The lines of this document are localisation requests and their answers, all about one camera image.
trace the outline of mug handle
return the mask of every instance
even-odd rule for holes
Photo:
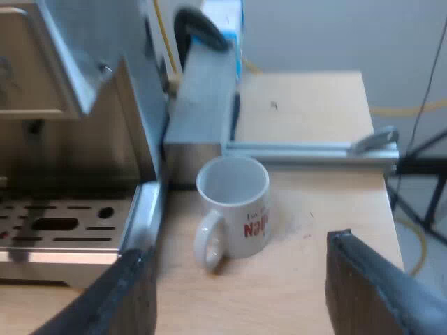
[[[196,262],[208,271],[214,270],[225,252],[224,217],[217,211],[210,211],[203,218],[196,231],[194,240],[194,256]]]

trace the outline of drip tray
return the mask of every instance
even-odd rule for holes
[[[0,251],[82,250],[117,252],[128,226],[132,192],[98,197],[51,194],[31,198],[3,194]]]

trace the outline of white mug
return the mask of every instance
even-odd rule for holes
[[[218,157],[197,176],[206,216],[194,241],[196,262],[212,271],[223,256],[244,258],[261,251],[270,236],[265,167],[247,157]]]

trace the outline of wooden table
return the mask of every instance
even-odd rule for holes
[[[352,141],[372,132],[359,73],[244,79],[239,141]],[[197,268],[196,192],[171,193],[157,260],[157,334],[331,334],[326,233],[353,233],[398,267],[402,259],[377,172],[270,171],[272,238],[259,254]],[[0,286],[3,334],[26,334],[78,295],[70,288]]]

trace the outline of red text on mug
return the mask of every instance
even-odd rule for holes
[[[265,207],[261,209],[261,214],[247,214],[247,220],[249,223],[244,225],[244,235],[245,238],[249,238],[250,236],[258,236],[260,233],[265,236],[265,229],[268,223],[268,211],[265,210]]]

